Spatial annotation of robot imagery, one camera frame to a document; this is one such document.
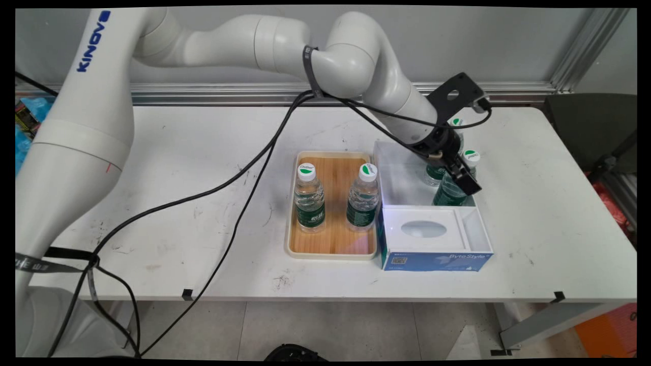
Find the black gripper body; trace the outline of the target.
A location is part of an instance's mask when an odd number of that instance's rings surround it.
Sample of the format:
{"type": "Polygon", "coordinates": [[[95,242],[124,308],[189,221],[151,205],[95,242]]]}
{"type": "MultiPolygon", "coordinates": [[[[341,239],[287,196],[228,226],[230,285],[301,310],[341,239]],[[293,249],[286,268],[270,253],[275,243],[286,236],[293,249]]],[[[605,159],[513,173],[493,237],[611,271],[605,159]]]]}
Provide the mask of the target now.
{"type": "Polygon", "coordinates": [[[437,128],[424,139],[413,144],[413,149],[423,158],[442,159],[456,155],[462,146],[462,135],[451,128],[437,128]]]}

